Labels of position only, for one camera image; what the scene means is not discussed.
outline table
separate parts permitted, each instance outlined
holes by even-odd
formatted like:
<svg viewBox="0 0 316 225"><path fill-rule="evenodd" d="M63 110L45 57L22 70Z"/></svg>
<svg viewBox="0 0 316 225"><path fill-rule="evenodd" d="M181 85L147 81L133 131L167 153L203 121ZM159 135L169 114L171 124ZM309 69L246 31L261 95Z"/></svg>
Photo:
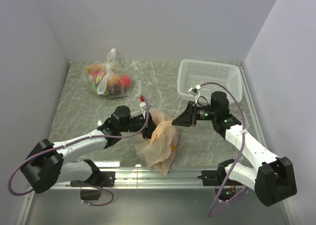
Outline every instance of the table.
<svg viewBox="0 0 316 225"><path fill-rule="evenodd" d="M168 113L171 118L186 108L187 101L181 99L176 87L180 61L121 61L122 68L133 77L134 87L130 96L112 100L93 95L80 80L82 69L91 63L71 62L49 136L51 142L91 132L99 121L104 122L120 105L128 106L132 116L140 114L140 94L150 99L153 108ZM257 138L256 124L251 117L252 109L245 93L240 104L245 114L246 128ZM230 105L230 110L241 119L235 104ZM210 122L202 121L196 127L179 128L178 150L173 166L217 167L218 163L236 156L236 148L219 136ZM106 150L83 155L78 161L84 159L91 159L103 167L146 167L136 154L132 138L122 139Z"/></svg>

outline wire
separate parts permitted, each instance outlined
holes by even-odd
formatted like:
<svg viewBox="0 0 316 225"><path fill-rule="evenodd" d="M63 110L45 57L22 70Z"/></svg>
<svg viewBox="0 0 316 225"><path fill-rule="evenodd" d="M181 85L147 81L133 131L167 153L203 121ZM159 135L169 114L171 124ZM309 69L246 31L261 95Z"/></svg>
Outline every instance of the wire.
<svg viewBox="0 0 316 225"><path fill-rule="evenodd" d="M204 96L199 96L199 98L197 99L197 104L199 104L200 106L202 106L202 107L203 107L203 105L202 105L201 103L199 103L199 102L198 102L198 100L199 100L200 98L205 99L205 100L206 100L207 105L209 106L209 104L208 104L208 102L207 102L207 99L206 99Z"/></svg>
<svg viewBox="0 0 316 225"><path fill-rule="evenodd" d="M224 178L222 184L221 184L221 187L219 188L217 194L215 195L215 198L208 210L208 214L207 216L210 218L212 216L214 216L215 214L217 214L219 211L221 211L224 207L226 207L227 205L229 205L230 202L235 202L237 199L240 199L242 195L245 194L245 192L248 190L248 187L244 187L240 192L238 192L236 195L234 195L232 198L230 198L227 202L224 203L223 206L221 206L219 209L217 209L213 214L212 214L212 211L213 211L213 208L216 204L216 201L218 200L227 180L228 180L228 177L229 175L232 173L232 170L234 169L235 165L237 164L237 162L239 161L239 159L241 158L242 156L242 151L243 151L243 148L245 146L245 133L244 133L244 129L245 129L245 126L246 126L246 123L245 123L245 116L243 114L243 111L242 111L242 108L241 108L241 105L239 104L239 102L237 102L236 98L232 95L232 93L226 88L224 87L223 85L219 84L219 83L216 83L216 82L207 82L207 83L203 83L201 84L201 87L207 85L207 84L214 84L214 85L217 85L217 86L220 86L221 88L223 88L230 96L231 98L233 99L233 101L236 103L238 109L239 109L239 112L241 114L241 122L242 122L242 142L241 142L241 147L240 147L240 151L236 157L236 159L234 160L232 166L230 167L230 169L228 170L227 174L226 174L226 177Z"/></svg>
<svg viewBox="0 0 316 225"><path fill-rule="evenodd" d="M144 123L143 127L142 127L139 131L137 131L137 132L135 132L135 133L133 133L133 134L131 134L131 135L126 135L126 136L94 135L94 136L91 137L91 139L92 139L92 138L115 138L115 139L125 139L125 138L133 137L133 136L137 135L138 133L141 133L141 132L145 129L145 127L147 126L147 123L148 123L148 120L149 120L149 106L148 106L148 101L147 101L147 99L145 98L144 95L141 95L141 97L142 97L142 98L144 99L144 101L145 101L146 109L147 109L147 115L146 115L145 123ZM90 137L87 136L87 137L82 137L82 138L80 138L80 139L74 140L74 141L72 141L72 142L69 142L69 143L66 145L66 147L69 147L69 146L71 146L71 145L74 145L74 144L76 144L76 143L78 143L78 142L81 142L81 141L87 140L87 139L90 139ZM19 170L20 170L25 164L27 164L29 161L31 161L31 160L33 160L33 159L39 157L39 156L42 156L42 155L44 155L44 154L47 154L47 153L49 153L49 152L52 152L52 151L55 151L55 150L60 150L60 149L63 149L63 148L64 148L64 146L58 146L58 147L55 147L55 148L52 148L52 149L48 149L48 150L45 150L45 151L36 153L36 154L34 154L33 156L28 157L28 158L25 159L23 162L21 162L21 163L13 170L12 174L11 174L10 177L9 177L9 180L8 180L8 183L7 183L8 191L9 191L11 194L15 195L15 196L23 196L23 195L26 195L26 194L31 193L31 192L33 191L33 189L28 190L28 191L26 191L26 192L22 192L22 193L15 192L15 191L12 189L12 180L13 180L15 174L17 173L17 171L19 171ZM111 199L109 202L105 203L105 204L101 204L101 205L89 204L89 205L91 205L91 206L103 206L103 205L107 205L107 204L109 204L109 203L111 203L111 202L113 201L114 195L113 195L113 193L112 193L110 190L105 189L105 188L101 188L101 187L91 186L91 185L89 185L89 184L86 184L86 185L89 186L89 187L92 187L92 188L97 188L97 189L104 190L104 191L106 191L106 192L108 192L108 193L110 193L110 194L112 195L112 199Z"/></svg>

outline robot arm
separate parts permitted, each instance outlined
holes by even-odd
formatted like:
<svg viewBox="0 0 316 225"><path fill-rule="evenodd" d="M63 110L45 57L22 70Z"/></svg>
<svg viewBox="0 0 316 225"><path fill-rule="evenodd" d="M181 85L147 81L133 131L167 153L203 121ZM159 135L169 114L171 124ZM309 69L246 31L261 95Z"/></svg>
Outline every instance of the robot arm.
<svg viewBox="0 0 316 225"><path fill-rule="evenodd" d="M212 121L213 128L225 140L238 150L242 142L241 122L229 113L229 101L226 93L214 92L211 105L197 106L189 102L186 110L173 121L173 125L195 126L197 120ZM229 179L240 182L253 189L259 200L270 206L297 193L292 162L287 158L279 158L263 147L246 130L245 145L242 154L253 168L243 166L239 162L233 168ZM234 159L219 164L217 179L220 183L232 166Z"/></svg>
<svg viewBox="0 0 316 225"><path fill-rule="evenodd" d="M121 132L139 132L146 122L146 108L140 104L143 114L130 116L127 106L115 109L103 125L92 132L62 142L40 141L27 158L45 150L58 148L26 163L20 170L36 193L42 193L55 183L83 181L92 186L100 186L103 176L99 168L91 161L73 162L79 156L96 150L106 149L121 140ZM150 139L156 125L149 115L147 126L141 131L143 138Z"/></svg>

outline perforated basket wall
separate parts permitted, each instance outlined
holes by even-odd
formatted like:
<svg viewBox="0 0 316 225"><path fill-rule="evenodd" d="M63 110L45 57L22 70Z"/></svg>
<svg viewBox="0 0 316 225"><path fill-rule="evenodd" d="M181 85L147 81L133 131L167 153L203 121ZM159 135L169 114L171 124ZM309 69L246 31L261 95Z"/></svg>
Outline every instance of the perforated basket wall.
<svg viewBox="0 0 316 225"><path fill-rule="evenodd" d="M181 61L177 87L183 100L194 101L194 96L188 93L189 89L210 81L225 86L238 102L242 100L241 73L237 66L208 61ZM201 96L210 102L212 93L216 91L226 92L220 86L208 84L202 88ZM234 102L228 94L227 97L230 104ZM205 100L200 98L199 102L205 103Z"/></svg>

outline peach-colored bag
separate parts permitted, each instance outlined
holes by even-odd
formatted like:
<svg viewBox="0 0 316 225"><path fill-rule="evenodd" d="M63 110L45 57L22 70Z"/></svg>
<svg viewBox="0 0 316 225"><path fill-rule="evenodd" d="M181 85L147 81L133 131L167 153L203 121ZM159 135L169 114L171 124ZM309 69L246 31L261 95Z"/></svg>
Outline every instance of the peach-colored bag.
<svg viewBox="0 0 316 225"><path fill-rule="evenodd" d="M166 113L158 110L150 110L150 113L157 127L150 140L135 136L135 148L148 167L167 174L177 152L178 127L172 125Z"/></svg>

